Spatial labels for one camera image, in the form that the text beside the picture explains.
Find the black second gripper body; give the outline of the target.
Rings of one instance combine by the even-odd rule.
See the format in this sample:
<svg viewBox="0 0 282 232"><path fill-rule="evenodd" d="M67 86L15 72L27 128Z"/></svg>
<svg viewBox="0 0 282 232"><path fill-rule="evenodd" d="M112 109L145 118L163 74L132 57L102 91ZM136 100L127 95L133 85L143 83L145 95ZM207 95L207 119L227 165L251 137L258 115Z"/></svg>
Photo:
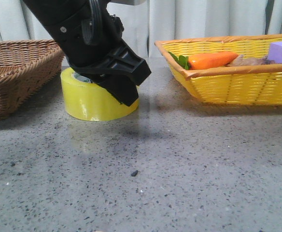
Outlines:
<svg viewBox="0 0 282 232"><path fill-rule="evenodd" d="M151 70L122 39L121 20L107 11L107 0L48 0L46 29L71 66L89 74L124 75L140 85Z"/></svg>

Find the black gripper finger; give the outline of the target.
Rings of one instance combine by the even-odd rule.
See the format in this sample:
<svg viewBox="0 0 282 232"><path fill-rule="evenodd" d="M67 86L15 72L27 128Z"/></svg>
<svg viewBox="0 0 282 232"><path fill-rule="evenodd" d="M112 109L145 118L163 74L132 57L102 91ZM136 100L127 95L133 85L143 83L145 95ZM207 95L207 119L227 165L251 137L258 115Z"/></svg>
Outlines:
<svg viewBox="0 0 282 232"><path fill-rule="evenodd" d="M131 106L139 97L136 85L124 75L100 75L98 85L126 106Z"/></svg>

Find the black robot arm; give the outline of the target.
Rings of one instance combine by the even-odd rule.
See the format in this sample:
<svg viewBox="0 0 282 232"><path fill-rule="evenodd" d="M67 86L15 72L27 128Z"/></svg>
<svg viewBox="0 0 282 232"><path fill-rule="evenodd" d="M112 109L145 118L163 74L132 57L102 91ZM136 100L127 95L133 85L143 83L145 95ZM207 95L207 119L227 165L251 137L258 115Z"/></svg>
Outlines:
<svg viewBox="0 0 282 232"><path fill-rule="evenodd" d="M131 106L137 87L151 74L147 62L122 38L119 17L107 11L107 0L26 0L25 5L66 55L78 74Z"/></svg>

